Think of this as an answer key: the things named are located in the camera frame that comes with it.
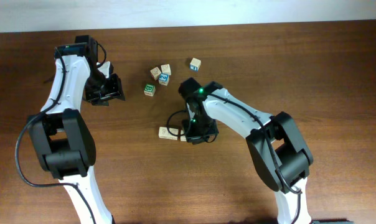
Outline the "plain wooden block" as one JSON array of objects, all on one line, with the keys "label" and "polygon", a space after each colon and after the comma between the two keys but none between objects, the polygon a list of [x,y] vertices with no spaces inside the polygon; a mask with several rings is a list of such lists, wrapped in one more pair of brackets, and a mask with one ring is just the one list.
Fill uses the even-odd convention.
[{"label": "plain wooden block", "polygon": [[187,141],[186,136],[185,136],[185,132],[184,132],[183,129],[180,132],[180,141],[184,141],[184,142]]},{"label": "plain wooden block", "polygon": [[160,139],[168,139],[169,138],[169,131],[166,127],[160,127],[158,136]]}]

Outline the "red-sided block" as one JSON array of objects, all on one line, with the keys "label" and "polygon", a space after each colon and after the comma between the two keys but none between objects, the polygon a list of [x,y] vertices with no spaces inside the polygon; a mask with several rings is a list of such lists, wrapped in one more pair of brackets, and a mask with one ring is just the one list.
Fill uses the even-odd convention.
[{"label": "red-sided block", "polygon": [[179,138],[179,129],[178,128],[169,128],[169,139],[178,140]]}]

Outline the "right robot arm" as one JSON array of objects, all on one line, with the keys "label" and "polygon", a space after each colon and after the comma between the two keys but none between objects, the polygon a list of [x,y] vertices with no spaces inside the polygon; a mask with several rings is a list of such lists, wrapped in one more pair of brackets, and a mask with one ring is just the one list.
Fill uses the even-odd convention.
[{"label": "right robot arm", "polygon": [[275,193],[278,223],[311,223],[306,184],[313,155],[288,113],[258,111],[217,82],[201,86],[189,78],[178,92],[189,114],[182,121],[187,142],[212,142],[219,133],[216,122],[227,125],[246,140],[259,178]]}]

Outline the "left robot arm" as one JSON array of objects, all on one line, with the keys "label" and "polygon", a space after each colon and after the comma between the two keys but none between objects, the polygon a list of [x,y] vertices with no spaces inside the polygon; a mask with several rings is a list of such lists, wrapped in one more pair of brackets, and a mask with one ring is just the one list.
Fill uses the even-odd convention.
[{"label": "left robot arm", "polygon": [[106,106],[125,100],[119,76],[107,60],[98,60],[99,44],[78,35],[73,44],[55,48],[56,73],[40,112],[29,117],[28,132],[39,164],[65,188],[81,223],[114,223],[95,179],[96,146],[80,110],[82,101]]}]

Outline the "green B wooden block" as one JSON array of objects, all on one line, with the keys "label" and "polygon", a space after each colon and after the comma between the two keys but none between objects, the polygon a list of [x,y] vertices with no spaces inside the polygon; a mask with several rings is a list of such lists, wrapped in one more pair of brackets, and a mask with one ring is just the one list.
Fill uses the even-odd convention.
[{"label": "green B wooden block", "polygon": [[144,94],[148,96],[154,96],[156,92],[156,86],[152,84],[146,84],[144,87]]}]

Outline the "plain block top left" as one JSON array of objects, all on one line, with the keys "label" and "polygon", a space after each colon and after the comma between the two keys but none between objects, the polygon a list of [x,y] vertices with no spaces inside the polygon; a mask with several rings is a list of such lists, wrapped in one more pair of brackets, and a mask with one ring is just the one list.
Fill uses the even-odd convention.
[{"label": "plain block top left", "polygon": [[154,80],[158,80],[159,76],[162,74],[162,71],[158,67],[154,67],[150,70],[150,73]]}]

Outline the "blue 2 wooden block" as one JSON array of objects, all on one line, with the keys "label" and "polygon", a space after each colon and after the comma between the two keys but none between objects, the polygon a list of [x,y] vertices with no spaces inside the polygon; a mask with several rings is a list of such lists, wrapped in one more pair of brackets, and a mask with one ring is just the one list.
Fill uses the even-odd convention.
[{"label": "blue 2 wooden block", "polygon": [[170,76],[166,73],[161,73],[158,78],[158,82],[160,85],[168,86],[170,80]]}]

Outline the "blue-sided block far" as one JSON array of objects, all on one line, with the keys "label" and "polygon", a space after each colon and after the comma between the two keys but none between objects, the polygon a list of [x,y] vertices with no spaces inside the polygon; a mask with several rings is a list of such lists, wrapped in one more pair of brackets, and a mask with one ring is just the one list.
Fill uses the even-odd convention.
[{"label": "blue-sided block far", "polygon": [[201,60],[197,59],[197,58],[193,58],[191,61],[190,61],[190,64],[189,64],[189,68],[193,71],[198,71],[199,68],[201,66]]}]

